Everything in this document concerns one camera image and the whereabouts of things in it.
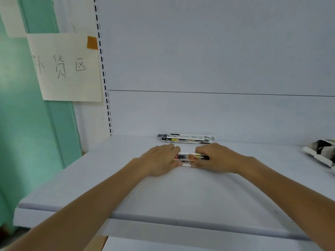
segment paper sign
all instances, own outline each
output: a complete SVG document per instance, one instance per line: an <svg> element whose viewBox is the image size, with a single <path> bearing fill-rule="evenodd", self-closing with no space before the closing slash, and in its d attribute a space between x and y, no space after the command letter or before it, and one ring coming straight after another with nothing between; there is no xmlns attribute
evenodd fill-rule
<svg viewBox="0 0 335 251"><path fill-rule="evenodd" d="M25 28L17 0L0 0L0 15L9 38L25 37Z"/></svg>
<svg viewBox="0 0 335 251"><path fill-rule="evenodd" d="M27 34L44 100L101 101L98 51L87 35Z"/></svg>

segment teal wall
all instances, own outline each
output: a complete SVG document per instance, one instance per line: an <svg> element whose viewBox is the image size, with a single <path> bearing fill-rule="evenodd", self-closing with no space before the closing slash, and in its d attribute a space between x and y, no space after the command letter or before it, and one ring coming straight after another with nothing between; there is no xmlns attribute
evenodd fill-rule
<svg viewBox="0 0 335 251"><path fill-rule="evenodd" d="M19 0L29 33L57 33L52 0ZM44 101L26 38L0 20L0 212L81 156L71 102Z"/></svg>

